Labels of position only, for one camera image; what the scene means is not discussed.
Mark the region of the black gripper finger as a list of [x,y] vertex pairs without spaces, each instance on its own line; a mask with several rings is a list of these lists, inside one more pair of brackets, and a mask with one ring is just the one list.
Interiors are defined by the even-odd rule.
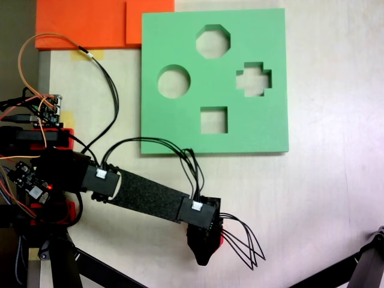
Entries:
[[221,237],[213,238],[188,238],[187,244],[194,254],[199,266],[206,266],[212,255],[221,246]]

